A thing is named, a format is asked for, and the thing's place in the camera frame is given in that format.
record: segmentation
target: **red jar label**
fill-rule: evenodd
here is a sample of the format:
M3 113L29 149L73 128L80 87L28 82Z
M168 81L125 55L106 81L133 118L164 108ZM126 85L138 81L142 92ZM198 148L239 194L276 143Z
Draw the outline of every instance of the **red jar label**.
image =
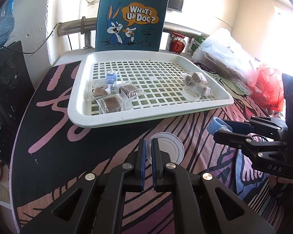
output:
M175 41L172 45L172 52L181 53L185 45L181 41Z

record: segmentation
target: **cartoon rabbit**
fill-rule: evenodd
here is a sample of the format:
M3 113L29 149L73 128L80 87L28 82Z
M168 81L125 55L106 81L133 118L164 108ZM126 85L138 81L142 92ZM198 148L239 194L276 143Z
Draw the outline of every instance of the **cartoon rabbit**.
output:
M106 21L107 21L107 33L112 34L111 38L110 38L110 45L113 44L130 44L133 42L134 40L134 33L133 31L136 28L126 28L122 30L122 32L125 32L126 34L126 38L124 39L124 41L122 40L122 38L118 35L118 33L120 32L120 30L122 29L123 25L119 24L117 21L114 20L114 18L118 15L119 13L119 9L120 9L121 3L118 4L117 8L115 10L113 10L113 6L112 6L112 2L110 1L110 4L108 6L108 11L107 11L107 15L106 15Z

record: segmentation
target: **human hand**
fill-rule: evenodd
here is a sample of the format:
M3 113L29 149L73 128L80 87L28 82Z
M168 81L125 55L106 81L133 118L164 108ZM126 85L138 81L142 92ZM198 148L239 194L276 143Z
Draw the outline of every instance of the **human hand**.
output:
M271 187L274 187L277 184L277 182L282 183L282 184L293 184L293 179L277 177L272 174L268 175L268 181L269 181L269 185Z

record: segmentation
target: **plastic wrapper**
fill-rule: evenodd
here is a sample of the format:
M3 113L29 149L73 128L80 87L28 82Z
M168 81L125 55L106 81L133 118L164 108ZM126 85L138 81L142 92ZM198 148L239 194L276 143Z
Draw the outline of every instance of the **plastic wrapper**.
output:
M196 84L206 84L207 80L203 73L192 72L192 73L181 73L181 76L188 86L194 86Z
M133 109L132 99L129 99L123 92L96 99L96 102L99 106L100 114Z
M98 98L106 97L111 95L112 85L108 84L106 80L93 80L93 91L87 101L93 101Z
M251 96L252 95L252 91L244 84L242 83L239 79L234 80L234 83L236 84L236 86L243 91L247 96Z
M275 68L267 68L263 63L258 68L258 78L255 87L250 87L251 98L262 108L282 111L284 95L282 73Z
M132 83L115 82L113 84L114 89L117 93L124 92L128 98L135 98L139 95L145 94L144 91L133 85Z
M202 96L206 96L206 97L213 95L212 89L202 84L197 84L193 86L193 91L196 92L197 94L201 94Z
M228 79L239 79L255 86L259 63L253 59L230 35L220 28L209 36L194 52L192 58Z

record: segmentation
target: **metal railing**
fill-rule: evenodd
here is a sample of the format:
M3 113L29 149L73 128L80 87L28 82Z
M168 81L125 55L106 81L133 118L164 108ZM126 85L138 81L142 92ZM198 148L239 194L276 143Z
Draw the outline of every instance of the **metal railing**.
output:
M97 18L85 18L80 20L69 21L65 23L59 23L57 27L57 34L64 36L73 33L85 34L85 48L91 48L91 31L96 30ZM177 32L189 38L199 37L202 32L191 29L189 27L164 22L163 32L173 33Z

